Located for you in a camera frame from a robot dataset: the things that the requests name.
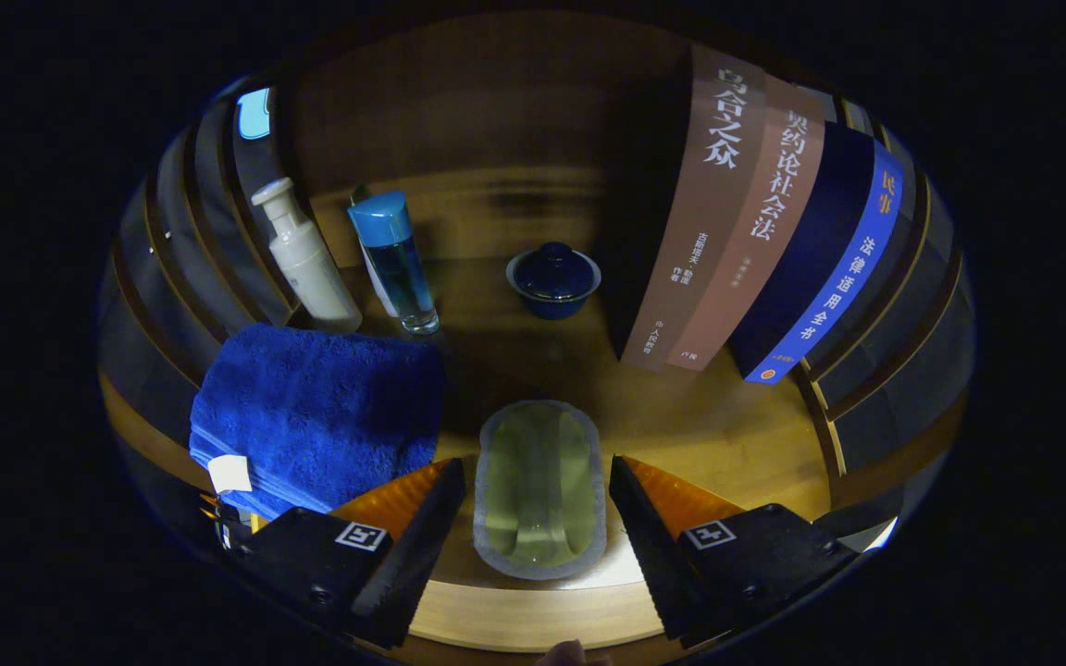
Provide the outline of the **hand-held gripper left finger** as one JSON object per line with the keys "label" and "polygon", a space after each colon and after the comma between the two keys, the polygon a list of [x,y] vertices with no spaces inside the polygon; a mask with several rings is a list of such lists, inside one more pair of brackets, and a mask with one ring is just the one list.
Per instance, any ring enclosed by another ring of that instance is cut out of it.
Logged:
{"label": "hand-held gripper left finger", "polygon": [[461,458],[429,464],[334,511],[228,522],[242,581],[305,623],[382,649],[403,644],[465,498]]}

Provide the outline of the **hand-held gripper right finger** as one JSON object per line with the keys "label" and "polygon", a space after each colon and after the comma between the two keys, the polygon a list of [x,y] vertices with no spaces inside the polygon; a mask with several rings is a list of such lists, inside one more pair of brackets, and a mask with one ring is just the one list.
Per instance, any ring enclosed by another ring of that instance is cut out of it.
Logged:
{"label": "hand-held gripper right finger", "polygon": [[781,503],[741,509],[629,456],[611,461],[609,493],[665,636],[684,648],[769,623],[859,557]]}

